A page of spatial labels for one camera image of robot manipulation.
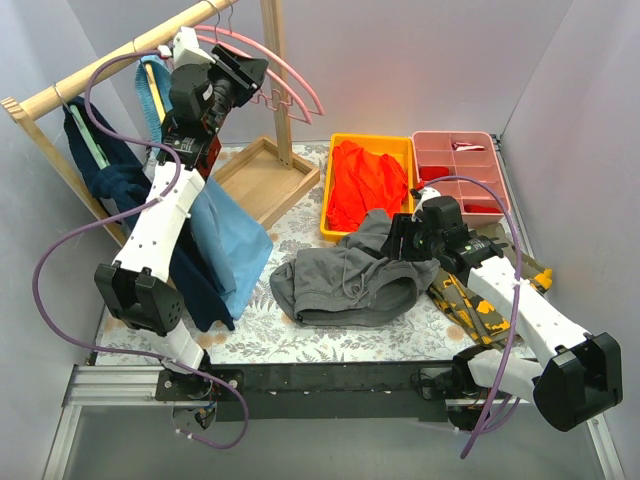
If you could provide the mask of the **grey drawstring shorts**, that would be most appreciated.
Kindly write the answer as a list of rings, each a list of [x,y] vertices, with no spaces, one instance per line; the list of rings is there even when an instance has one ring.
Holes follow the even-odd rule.
[[[387,213],[371,210],[336,246],[298,251],[270,276],[279,307],[303,325],[336,327],[380,327],[411,310],[440,264],[385,257],[390,229]]]

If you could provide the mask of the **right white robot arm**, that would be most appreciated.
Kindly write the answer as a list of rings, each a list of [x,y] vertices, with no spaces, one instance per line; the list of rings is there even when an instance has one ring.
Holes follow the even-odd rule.
[[[454,358],[452,383],[464,397],[486,387],[534,404],[554,428],[566,432],[623,400],[619,343],[593,335],[556,310],[530,283],[519,280],[506,246],[470,230],[451,196],[423,201],[414,213],[394,215],[382,252],[394,260],[436,259],[501,316],[533,351],[527,361],[491,347]]]

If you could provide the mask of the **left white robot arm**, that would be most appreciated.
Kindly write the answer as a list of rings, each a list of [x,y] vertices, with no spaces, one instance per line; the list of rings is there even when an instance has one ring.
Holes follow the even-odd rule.
[[[262,225],[215,180],[206,180],[178,146],[164,151],[145,204],[121,213],[137,221],[122,250],[100,265],[95,281],[110,313],[148,337],[154,358],[180,373],[178,387],[193,400],[213,386],[210,362],[182,320],[205,313],[232,328],[246,308],[273,243]]]

